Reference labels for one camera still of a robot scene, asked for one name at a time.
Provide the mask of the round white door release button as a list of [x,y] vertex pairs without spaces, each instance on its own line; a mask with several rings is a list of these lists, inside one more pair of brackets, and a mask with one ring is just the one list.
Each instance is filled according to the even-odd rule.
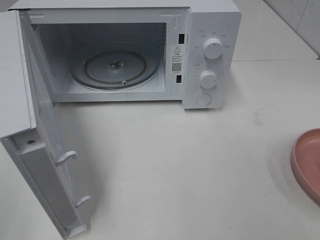
[[207,106],[211,103],[212,97],[208,93],[201,93],[196,97],[196,102],[198,105]]

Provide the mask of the white microwave knob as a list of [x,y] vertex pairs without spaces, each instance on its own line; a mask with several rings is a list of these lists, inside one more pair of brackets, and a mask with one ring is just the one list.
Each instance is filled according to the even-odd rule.
[[203,71],[199,75],[199,84],[204,89],[211,89],[214,88],[217,85],[217,75],[212,70],[206,70]]
[[210,60],[219,58],[223,53],[223,48],[223,42],[217,36],[212,36],[203,43],[203,53]]

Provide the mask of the white microwave door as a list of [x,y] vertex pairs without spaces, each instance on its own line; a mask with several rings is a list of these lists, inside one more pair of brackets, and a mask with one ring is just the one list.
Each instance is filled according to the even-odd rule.
[[0,15],[0,141],[51,219],[68,240],[87,230],[47,82],[40,26],[25,10]]

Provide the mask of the pink round plate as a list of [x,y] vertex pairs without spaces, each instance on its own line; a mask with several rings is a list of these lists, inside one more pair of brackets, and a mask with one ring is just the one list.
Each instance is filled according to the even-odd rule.
[[298,184],[317,204],[320,203],[320,130],[302,133],[295,141],[291,168]]

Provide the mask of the white warning label sticker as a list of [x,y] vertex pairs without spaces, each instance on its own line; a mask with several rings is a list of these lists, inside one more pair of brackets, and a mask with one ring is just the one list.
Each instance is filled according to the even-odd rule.
[[170,47],[170,65],[169,68],[173,74],[181,74],[183,72],[184,60],[185,60],[185,45],[173,44]]

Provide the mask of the glass microwave turntable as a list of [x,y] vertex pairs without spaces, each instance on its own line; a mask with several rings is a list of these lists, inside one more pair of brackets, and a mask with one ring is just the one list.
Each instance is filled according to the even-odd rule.
[[75,58],[71,76],[80,84],[97,90],[119,90],[142,84],[158,71],[158,57],[133,50],[88,52]]

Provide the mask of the white microwave oven body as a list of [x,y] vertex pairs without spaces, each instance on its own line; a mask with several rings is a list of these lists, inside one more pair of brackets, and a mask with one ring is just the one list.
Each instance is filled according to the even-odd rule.
[[[19,0],[7,11],[27,11],[40,26],[53,102],[181,101],[185,109],[215,109],[223,104],[241,22],[232,0]],[[218,37],[222,55],[208,59],[204,42]],[[182,73],[170,70],[171,45],[185,46]],[[144,52],[158,57],[157,73],[123,89],[94,89],[71,75],[72,62],[84,53]],[[200,86],[203,71],[214,71],[217,84]],[[208,105],[197,96],[209,94]]]

